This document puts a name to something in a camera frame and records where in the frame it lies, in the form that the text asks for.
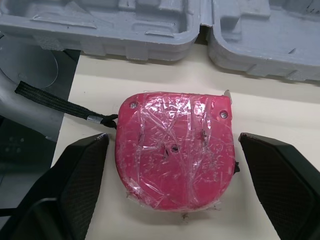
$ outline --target black lanyard strap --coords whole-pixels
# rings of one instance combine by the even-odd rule
[[[48,92],[45,92],[36,87],[30,86],[29,84],[21,81],[14,91],[35,103],[44,105],[51,109],[82,118],[91,122],[102,124],[108,128],[117,128],[117,124],[114,121],[118,118],[117,114],[112,115],[102,115],[94,111],[91,111],[83,106],[79,106],[72,102],[63,100],[57,96],[54,96]]]

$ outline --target screw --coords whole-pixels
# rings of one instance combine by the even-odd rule
[[[130,108],[131,109],[135,109],[136,107],[138,107],[138,103],[136,103],[136,102],[130,103]]]
[[[222,119],[226,119],[226,118],[228,117],[228,113],[227,113],[226,111],[221,111],[221,112],[220,112],[220,117],[221,117]]]

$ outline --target pink tape measure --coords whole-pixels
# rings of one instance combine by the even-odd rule
[[[235,172],[228,96],[147,92],[119,110],[115,161],[128,193],[155,210],[210,207]]]

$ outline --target clear plastic film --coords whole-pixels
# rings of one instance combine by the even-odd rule
[[[235,171],[227,96],[147,92],[119,110],[115,160],[131,198],[155,210],[210,208]]]

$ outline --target white table surface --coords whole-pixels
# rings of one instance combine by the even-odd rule
[[[237,173],[221,197],[220,210],[190,213],[157,212],[126,198],[115,166],[116,131],[65,115],[53,164],[67,145],[106,132],[110,134],[100,195],[87,240],[279,240],[256,196],[238,137],[249,132],[293,144],[320,170],[320,88],[223,70],[208,58],[207,47],[194,45],[175,64],[138,64],[121,57],[81,55],[69,101],[95,112],[117,113],[122,102],[144,91],[232,96],[232,130]]]

